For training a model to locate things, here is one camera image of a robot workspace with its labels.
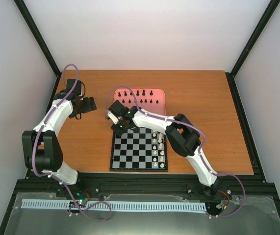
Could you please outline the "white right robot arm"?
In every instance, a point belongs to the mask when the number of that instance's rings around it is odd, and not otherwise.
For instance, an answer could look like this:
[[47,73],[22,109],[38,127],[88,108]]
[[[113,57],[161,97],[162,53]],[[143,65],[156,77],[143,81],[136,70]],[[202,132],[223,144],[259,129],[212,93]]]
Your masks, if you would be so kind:
[[174,152],[185,157],[196,172],[203,185],[202,194],[211,199],[217,195],[221,183],[204,154],[201,131],[185,115],[163,116],[139,106],[128,108],[117,100],[106,109],[105,118],[113,121],[111,128],[119,136],[131,128],[148,128],[166,135]]

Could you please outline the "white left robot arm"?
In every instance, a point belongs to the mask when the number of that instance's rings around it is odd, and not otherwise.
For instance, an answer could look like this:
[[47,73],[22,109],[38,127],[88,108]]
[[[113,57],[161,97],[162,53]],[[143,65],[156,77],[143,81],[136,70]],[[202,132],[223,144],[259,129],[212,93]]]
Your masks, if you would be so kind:
[[97,109],[94,98],[85,96],[85,84],[78,79],[68,79],[66,88],[54,97],[42,121],[32,130],[22,134],[24,161],[38,177],[53,177],[68,185],[74,197],[84,194],[85,185],[78,179],[78,171],[63,160],[58,134],[68,118],[80,120],[82,114]]

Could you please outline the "white chess pieces row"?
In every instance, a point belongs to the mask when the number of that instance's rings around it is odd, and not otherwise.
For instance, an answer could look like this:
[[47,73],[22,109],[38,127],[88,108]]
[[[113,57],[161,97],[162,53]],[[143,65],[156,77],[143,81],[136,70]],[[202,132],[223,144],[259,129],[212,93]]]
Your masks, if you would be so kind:
[[166,145],[164,135],[157,131],[152,132],[151,155],[153,169],[166,169]]

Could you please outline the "black and white chessboard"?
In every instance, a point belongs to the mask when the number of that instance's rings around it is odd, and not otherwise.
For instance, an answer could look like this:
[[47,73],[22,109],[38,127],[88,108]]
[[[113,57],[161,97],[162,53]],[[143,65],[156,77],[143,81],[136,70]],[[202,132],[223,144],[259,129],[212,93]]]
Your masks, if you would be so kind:
[[152,132],[148,128],[133,128],[120,137],[115,133],[112,138],[110,171],[121,172],[167,172],[167,137],[164,135],[166,145],[166,169],[152,168],[151,143]]

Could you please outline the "pink plastic tray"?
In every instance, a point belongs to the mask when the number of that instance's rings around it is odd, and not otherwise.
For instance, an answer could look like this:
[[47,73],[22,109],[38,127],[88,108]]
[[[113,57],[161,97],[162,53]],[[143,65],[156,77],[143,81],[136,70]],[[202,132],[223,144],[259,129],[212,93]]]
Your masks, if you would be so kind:
[[[165,102],[165,92],[162,89],[131,89],[136,97],[138,105],[140,108],[144,108],[145,110],[158,114],[158,115],[166,115],[166,102]],[[136,96],[136,91],[139,90],[140,95]],[[145,90],[146,95],[142,96],[142,90]],[[131,108],[135,106],[135,100],[133,96],[130,96],[130,90],[126,88],[117,89],[114,93],[113,101],[120,101],[124,106]]]

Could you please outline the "black aluminium frame rail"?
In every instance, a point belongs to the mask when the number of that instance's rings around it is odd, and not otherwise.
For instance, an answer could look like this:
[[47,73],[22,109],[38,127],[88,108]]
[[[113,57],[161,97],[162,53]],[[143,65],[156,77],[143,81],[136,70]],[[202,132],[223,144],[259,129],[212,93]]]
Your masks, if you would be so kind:
[[[222,177],[217,189],[230,190],[232,196],[278,196],[275,185],[263,181],[260,175],[241,176],[239,181],[230,176]],[[203,201],[221,198],[218,192],[209,196],[210,189],[202,186],[196,175],[80,173],[78,182],[70,186],[70,190],[73,194],[86,190],[98,199],[110,194],[162,194]],[[32,172],[17,181],[14,193],[18,192],[53,192],[69,198],[65,187],[57,181],[36,177]]]

